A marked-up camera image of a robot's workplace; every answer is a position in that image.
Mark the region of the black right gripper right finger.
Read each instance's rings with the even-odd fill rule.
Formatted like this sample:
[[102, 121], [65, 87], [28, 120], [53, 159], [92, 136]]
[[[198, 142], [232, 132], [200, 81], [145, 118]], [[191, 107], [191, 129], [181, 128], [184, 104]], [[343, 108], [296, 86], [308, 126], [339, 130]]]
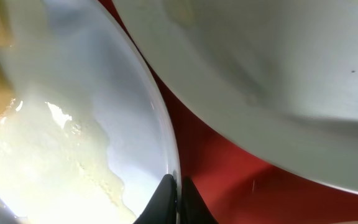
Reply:
[[218, 224], [189, 177], [182, 181], [180, 221], [182, 224]]

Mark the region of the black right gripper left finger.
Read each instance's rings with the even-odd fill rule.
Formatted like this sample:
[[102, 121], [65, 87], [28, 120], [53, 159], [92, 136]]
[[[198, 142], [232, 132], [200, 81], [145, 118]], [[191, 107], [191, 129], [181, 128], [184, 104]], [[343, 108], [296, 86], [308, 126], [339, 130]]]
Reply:
[[144, 211], [134, 224], [176, 224], [177, 183], [171, 174], [163, 176]]

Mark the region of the light blue plate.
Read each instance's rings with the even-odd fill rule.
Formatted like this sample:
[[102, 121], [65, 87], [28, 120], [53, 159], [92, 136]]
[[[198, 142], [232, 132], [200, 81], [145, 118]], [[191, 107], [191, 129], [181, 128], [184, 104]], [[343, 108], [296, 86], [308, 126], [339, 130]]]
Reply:
[[178, 204], [170, 118], [113, 16], [0, 1], [0, 223], [134, 223], [166, 174]]

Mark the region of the white plate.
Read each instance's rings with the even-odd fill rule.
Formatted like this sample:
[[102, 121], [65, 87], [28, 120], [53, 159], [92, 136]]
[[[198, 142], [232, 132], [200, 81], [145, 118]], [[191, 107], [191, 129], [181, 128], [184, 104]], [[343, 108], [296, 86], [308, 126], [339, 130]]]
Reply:
[[247, 152], [358, 194], [358, 0], [120, 0], [142, 55]]

